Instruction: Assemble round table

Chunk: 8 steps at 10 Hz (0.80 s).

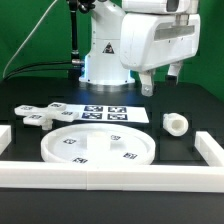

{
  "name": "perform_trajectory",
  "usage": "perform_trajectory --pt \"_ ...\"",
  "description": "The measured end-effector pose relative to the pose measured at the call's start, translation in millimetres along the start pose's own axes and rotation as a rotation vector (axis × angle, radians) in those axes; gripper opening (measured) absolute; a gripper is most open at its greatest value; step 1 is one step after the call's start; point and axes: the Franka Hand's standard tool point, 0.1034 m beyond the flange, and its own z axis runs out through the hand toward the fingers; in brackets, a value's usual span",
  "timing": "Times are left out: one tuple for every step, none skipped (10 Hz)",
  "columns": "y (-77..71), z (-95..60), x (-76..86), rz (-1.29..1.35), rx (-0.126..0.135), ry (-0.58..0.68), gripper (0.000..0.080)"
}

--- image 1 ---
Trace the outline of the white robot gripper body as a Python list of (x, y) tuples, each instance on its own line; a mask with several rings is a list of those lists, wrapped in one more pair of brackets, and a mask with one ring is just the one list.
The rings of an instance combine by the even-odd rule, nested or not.
[(143, 72), (193, 57), (198, 49), (200, 16), (175, 26), (174, 15), (129, 13), (122, 21), (120, 60), (124, 68)]

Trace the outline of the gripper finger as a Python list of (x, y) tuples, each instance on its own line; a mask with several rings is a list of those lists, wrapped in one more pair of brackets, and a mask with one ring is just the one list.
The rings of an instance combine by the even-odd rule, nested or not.
[(151, 97), (154, 92), (154, 70), (147, 70), (139, 74), (141, 81), (141, 93), (146, 97)]
[(183, 62), (177, 61), (172, 63), (169, 66), (168, 73), (167, 73), (167, 81), (170, 83), (177, 83), (179, 79), (179, 74), (182, 69)]

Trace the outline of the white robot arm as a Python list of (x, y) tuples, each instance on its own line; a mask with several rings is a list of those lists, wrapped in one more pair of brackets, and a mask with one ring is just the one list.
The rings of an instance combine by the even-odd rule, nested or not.
[(96, 0), (91, 15), (91, 50), (79, 81), (96, 91), (118, 91), (135, 83), (153, 95), (157, 68), (169, 67), (166, 81), (178, 83), (183, 61), (196, 55), (199, 0)]

